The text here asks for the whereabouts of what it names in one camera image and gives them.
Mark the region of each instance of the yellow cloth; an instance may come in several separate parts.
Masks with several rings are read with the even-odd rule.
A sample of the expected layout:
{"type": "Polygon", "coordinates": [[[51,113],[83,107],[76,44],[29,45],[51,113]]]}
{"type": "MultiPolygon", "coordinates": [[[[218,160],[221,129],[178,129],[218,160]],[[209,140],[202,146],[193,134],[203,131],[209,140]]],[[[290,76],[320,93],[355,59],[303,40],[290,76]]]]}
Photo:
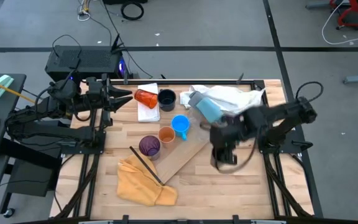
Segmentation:
{"type": "MultiPolygon", "coordinates": [[[[143,155],[140,156],[157,175],[152,161],[143,155]]],[[[147,206],[174,205],[177,201],[177,191],[172,187],[159,184],[135,155],[120,160],[117,172],[117,195],[122,199],[147,206]]]]}

